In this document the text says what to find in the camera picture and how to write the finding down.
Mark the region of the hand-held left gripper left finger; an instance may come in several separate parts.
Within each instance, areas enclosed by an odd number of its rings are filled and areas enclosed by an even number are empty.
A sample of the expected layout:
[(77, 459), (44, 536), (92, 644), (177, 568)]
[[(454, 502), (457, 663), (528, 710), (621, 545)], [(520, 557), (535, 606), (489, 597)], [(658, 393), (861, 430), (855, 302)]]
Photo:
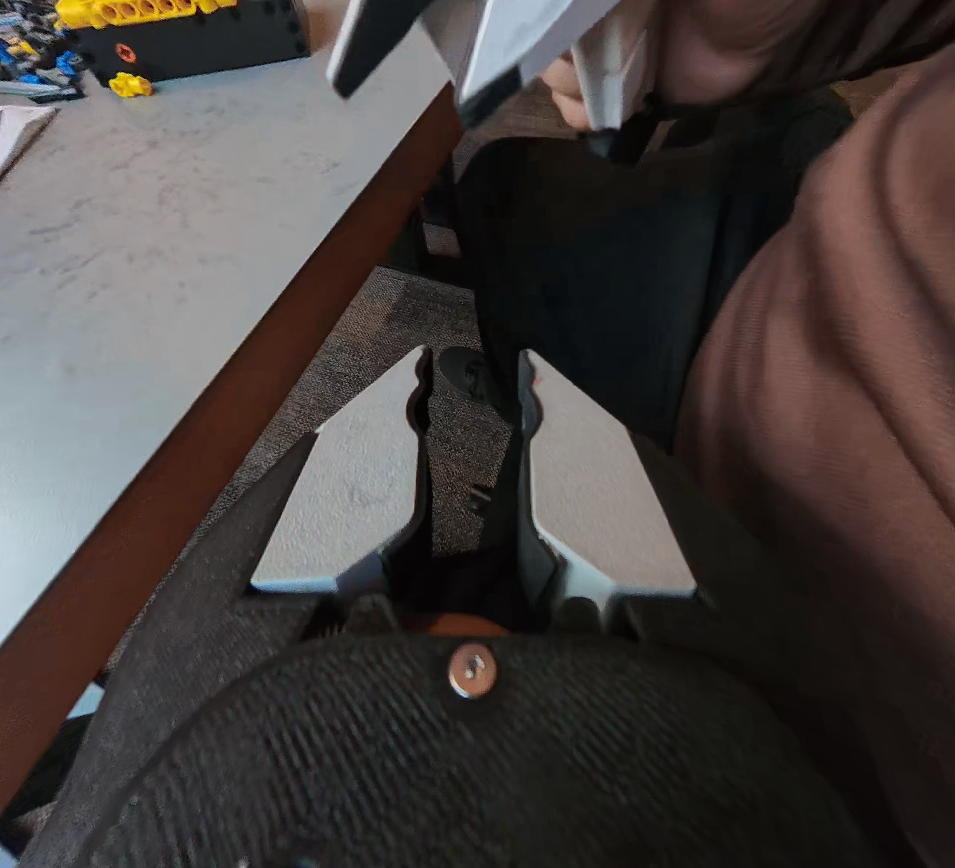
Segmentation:
[(254, 590), (345, 600), (396, 582), (428, 507), (431, 365), (431, 349), (412, 349), (317, 429)]

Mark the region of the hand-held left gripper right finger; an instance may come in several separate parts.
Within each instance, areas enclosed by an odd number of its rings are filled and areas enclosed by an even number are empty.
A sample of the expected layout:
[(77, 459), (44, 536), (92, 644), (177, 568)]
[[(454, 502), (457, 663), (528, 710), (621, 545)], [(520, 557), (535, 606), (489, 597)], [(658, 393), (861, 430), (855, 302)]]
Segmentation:
[(697, 581), (625, 426), (533, 350), (519, 355), (518, 562), (534, 608), (692, 599)]

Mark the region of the grey desk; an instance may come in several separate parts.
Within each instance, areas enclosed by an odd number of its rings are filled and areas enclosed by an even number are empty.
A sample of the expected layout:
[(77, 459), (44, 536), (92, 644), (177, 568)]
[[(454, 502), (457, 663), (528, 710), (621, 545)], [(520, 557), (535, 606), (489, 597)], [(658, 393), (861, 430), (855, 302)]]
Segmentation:
[(88, 86), (2, 181), (2, 807), (460, 137), (414, 31), (350, 100), (314, 53)]

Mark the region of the person's right hand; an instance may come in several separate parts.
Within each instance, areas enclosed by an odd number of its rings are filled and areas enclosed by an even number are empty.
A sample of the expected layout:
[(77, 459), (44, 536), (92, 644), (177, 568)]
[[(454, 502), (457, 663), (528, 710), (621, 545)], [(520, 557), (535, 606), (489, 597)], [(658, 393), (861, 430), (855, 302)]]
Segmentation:
[(577, 131), (592, 131), (579, 83), (579, 76), (573, 57), (565, 52), (539, 74), (543, 86), (550, 92), (550, 98), (564, 122)]

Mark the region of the pile of small bricks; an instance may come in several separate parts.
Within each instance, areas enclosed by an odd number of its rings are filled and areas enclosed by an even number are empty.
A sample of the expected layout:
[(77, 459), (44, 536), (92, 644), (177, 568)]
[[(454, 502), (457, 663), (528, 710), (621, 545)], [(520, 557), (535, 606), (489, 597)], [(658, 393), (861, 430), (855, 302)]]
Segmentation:
[(1, 0), (1, 94), (40, 106), (84, 98), (84, 61), (55, 0)]

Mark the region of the building instruction booklet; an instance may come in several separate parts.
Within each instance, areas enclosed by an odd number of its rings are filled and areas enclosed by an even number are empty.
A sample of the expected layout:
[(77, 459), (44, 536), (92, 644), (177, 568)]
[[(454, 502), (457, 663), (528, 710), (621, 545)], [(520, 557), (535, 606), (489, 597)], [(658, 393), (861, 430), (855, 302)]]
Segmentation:
[(57, 114), (47, 107), (1, 106), (1, 179)]

